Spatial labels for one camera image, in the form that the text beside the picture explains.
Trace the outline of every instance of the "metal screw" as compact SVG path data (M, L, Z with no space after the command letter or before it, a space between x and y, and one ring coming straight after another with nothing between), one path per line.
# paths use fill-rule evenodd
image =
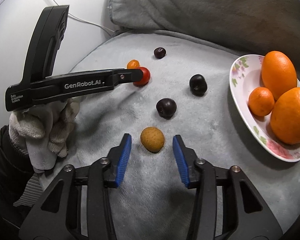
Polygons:
M63 167L63 170L66 171L66 172L72 171L72 169L73 169L73 166L70 165L70 164Z
M241 171L241 168L240 168L239 166L235 165L235 166L232 166L232 167L231 167L231 170L232 170L233 172L240 172L240 171Z
M203 158L197 158L196 162L197 162L197 164L204 164L206 162L206 160Z
M109 162L110 162L110 160L106 157L103 157L103 158L100 159L101 164L108 164Z

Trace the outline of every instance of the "tangerine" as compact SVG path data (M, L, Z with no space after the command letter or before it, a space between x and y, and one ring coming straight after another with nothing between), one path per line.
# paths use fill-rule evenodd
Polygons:
M268 88L255 88L249 95L248 106L255 115L266 116L274 107L274 98Z
M137 68L137 67L140 67L140 63L139 63L139 61L137 61L135 59L129 61L128 64L127 64L127 69Z

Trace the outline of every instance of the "orange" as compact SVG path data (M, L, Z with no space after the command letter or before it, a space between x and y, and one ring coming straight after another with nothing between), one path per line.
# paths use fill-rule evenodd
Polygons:
M140 67L140 63L139 63L139 61L137 61L135 59L129 61L128 64L127 64L128 69L129 68L137 68L137 67Z
M270 125L284 143L300 142L300 88L293 88L280 96L272 110Z
M274 107L274 98L268 88L255 88L249 95L248 106L255 115L266 116Z
M272 92L274 99L297 87L297 73L291 60L279 51L269 52L262 62L262 81Z

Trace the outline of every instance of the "cable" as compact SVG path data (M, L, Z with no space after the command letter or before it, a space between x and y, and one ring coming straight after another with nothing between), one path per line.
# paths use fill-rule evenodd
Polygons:
M82 20L82 19L80 19L80 18L74 16L74 15L71 14L71 13L68 13L68 16L69 16L70 18L76 20L76 21L79 21L79 22L83 22L83 23L87 23L87 24L91 24L91 25L97 26L97 27L101 28L102 30L104 30L109 36L111 36L111 34L108 33L107 31L110 31L110 32L112 32L112 33L115 32L115 31L113 31L113 30L111 30L111 29L109 29L109 28L107 28L107 27L102 26L102 25L99 25L99 24L96 24L96 23L92 23L92 22L89 22L89 21L86 21L86 20Z

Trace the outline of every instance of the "dark purple plum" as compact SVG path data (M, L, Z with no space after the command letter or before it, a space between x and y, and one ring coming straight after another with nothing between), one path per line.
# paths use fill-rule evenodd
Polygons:
M177 110L177 104L171 98L160 99L155 107L163 118L171 118Z
M166 55L166 50L164 48L156 48L153 53L156 58L163 58Z
M204 77L200 74L196 74L190 78L189 86L191 93L197 97L202 97L208 89L208 85Z

